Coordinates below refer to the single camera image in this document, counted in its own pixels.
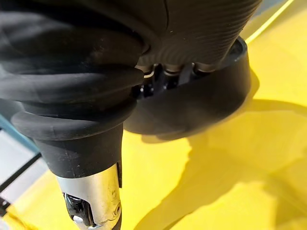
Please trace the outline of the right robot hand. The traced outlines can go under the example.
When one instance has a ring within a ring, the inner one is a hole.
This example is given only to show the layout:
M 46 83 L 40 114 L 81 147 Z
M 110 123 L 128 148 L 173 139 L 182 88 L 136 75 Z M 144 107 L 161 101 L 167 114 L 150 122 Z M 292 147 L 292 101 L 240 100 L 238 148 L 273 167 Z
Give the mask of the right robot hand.
M 123 131 L 173 140 L 250 89 L 239 36 L 259 0 L 3 0 L 0 97 L 82 230 L 118 230 Z

